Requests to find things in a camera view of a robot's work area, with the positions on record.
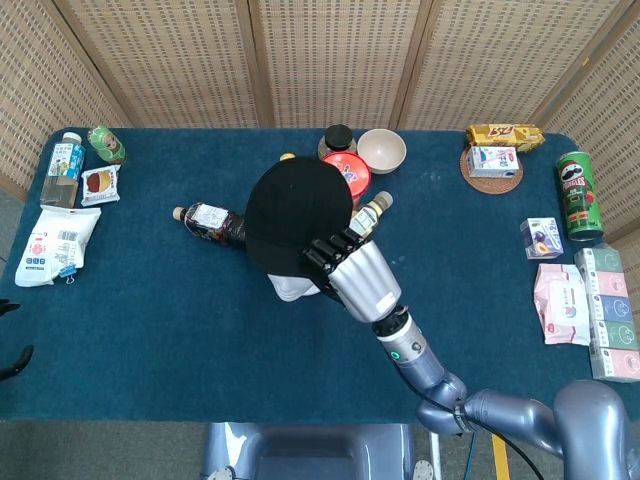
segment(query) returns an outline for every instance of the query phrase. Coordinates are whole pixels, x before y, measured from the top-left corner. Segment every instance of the black cable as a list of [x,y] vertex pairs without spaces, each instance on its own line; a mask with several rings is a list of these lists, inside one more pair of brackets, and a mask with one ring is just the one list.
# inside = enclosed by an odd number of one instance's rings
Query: black cable
[[[420,398],[422,398],[425,402],[430,403],[434,407],[439,408],[440,410],[443,410],[443,411],[445,411],[447,413],[450,413],[451,415],[455,415],[455,412],[453,411],[453,409],[451,409],[449,407],[446,407],[446,406],[442,405],[441,403],[438,403],[435,400],[432,400],[431,398],[425,397],[422,393],[420,393],[413,385],[411,385],[409,380],[407,380],[405,378],[405,376],[402,374],[402,372],[398,368],[398,365],[396,364],[396,362],[392,361],[392,363],[393,363],[393,366],[396,368],[396,371],[398,372],[400,377],[404,380],[404,382],[407,384],[407,386],[413,391],[413,393],[415,393]],[[479,426],[480,428],[483,428],[487,432],[494,434],[496,437],[500,438],[504,443],[509,445],[518,455],[520,455],[520,457],[527,463],[527,465],[529,465],[529,468],[531,468],[531,470],[536,475],[536,477],[538,477],[538,480],[544,480],[544,477],[540,473],[540,470],[538,470],[538,467],[536,467],[536,464],[533,463],[533,461],[529,458],[529,456],[526,453],[524,453],[520,447],[518,447],[515,443],[513,443],[507,437],[502,435],[500,432],[494,430],[493,427],[490,427],[486,423],[484,423],[484,422],[482,422],[480,420],[474,420],[472,418],[467,417],[466,413],[464,412],[464,409],[461,411],[461,413],[464,415],[464,418],[468,422],[473,423],[473,424]]]
[[[420,395],[422,397],[422,399],[427,402],[430,403],[431,405],[433,405],[436,408],[439,408],[440,410],[443,410],[447,413],[450,413],[451,415],[454,415],[455,412],[449,408],[449,407],[445,407],[444,405],[436,402],[435,400],[432,400],[430,398],[427,398],[423,395]],[[524,453],[522,451],[522,449],[520,447],[518,447],[515,443],[513,443],[511,440],[509,440],[507,437],[505,437],[504,435],[502,435],[500,432],[496,431],[493,429],[493,427],[490,427],[489,425],[487,425],[486,423],[480,421],[480,420],[475,420],[473,418],[469,418],[466,415],[464,415],[464,418],[469,422],[469,423],[473,423],[477,426],[479,426],[480,428],[483,428],[484,430],[486,430],[489,433],[492,433],[493,435],[495,435],[496,437],[502,439],[502,441],[504,443],[506,443],[507,445],[509,445],[518,455],[520,455],[520,457],[522,457],[522,459],[527,462],[527,465],[529,465],[529,468],[531,468],[531,470],[533,471],[533,473],[536,475],[536,477],[538,477],[538,480],[544,480],[544,477],[542,476],[542,474],[540,473],[540,470],[538,470],[538,467],[536,467],[536,464],[533,463],[533,461],[529,458],[529,456]]]

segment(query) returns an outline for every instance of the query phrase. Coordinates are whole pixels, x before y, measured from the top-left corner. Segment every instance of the plastic bottle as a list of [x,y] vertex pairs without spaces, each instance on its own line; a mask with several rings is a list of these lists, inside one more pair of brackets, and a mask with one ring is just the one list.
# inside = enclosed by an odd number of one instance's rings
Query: plastic bottle
[[349,228],[362,238],[367,238],[392,204],[393,197],[389,192],[378,193],[369,203],[360,205],[353,211]]
[[53,146],[49,169],[40,194],[41,205],[73,208],[84,153],[80,135],[73,132],[65,132],[62,135],[62,141]]
[[334,152],[356,153],[356,150],[357,145],[351,129],[342,124],[331,125],[325,130],[324,136],[318,143],[318,158],[322,160]]
[[244,217],[220,207],[198,202],[189,208],[176,207],[173,218],[196,237],[222,245],[244,246]]

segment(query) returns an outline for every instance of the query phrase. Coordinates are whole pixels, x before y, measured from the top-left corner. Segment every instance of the woven wall panel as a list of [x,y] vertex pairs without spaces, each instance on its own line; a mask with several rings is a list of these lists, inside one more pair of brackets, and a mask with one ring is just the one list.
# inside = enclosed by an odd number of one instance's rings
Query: woven wall panel
[[260,0],[276,125],[387,127],[419,0]]
[[640,236],[620,249],[636,331],[640,334]]
[[444,0],[400,126],[526,122],[616,3]]
[[640,218],[639,65],[640,18],[547,126],[571,136],[592,155],[608,233]]
[[0,2],[0,173],[22,193],[44,142],[69,125],[125,126],[40,2]]
[[145,127],[255,127],[233,0],[61,0]]

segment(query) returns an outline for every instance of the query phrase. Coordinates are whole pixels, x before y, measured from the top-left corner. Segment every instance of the snack box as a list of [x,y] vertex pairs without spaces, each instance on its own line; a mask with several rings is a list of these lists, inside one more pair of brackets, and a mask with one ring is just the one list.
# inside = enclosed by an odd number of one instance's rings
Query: snack box
[[529,260],[556,258],[564,252],[558,225],[553,217],[527,218],[520,225],[520,231]]
[[476,124],[467,129],[467,137],[472,146],[515,147],[521,153],[544,143],[542,130],[532,124]]
[[467,154],[470,177],[513,177],[520,166],[513,147],[471,147]]
[[629,297],[627,284],[623,273],[586,271],[580,267],[589,295],[603,295],[607,297]]
[[598,348],[638,350],[638,341],[632,323],[591,322],[591,340]]
[[622,273],[622,260],[614,248],[583,248],[575,254],[578,267],[584,266],[589,272]]
[[632,350],[598,348],[595,343],[589,346],[591,373],[596,380],[612,382],[640,381],[640,354]]
[[622,322],[633,325],[631,303],[627,297],[587,295],[592,322]]

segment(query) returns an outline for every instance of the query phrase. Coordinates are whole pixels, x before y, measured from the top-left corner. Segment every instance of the robotic arm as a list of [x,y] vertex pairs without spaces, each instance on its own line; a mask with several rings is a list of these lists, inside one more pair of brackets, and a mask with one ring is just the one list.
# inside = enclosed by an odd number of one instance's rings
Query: robotic arm
[[478,428],[500,432],[564,460],[567,480],[639,480],[640,452],[620,397],[606,385],[577,381],[561,389],[553,409],[532,399],[464,383],[438,361],[407,307],[398,282],[373,242],[346,230],[314,240],[304,255],[326,276],[324,293],[369,323],[396,369],[421,397],[420,423],[453,435]]

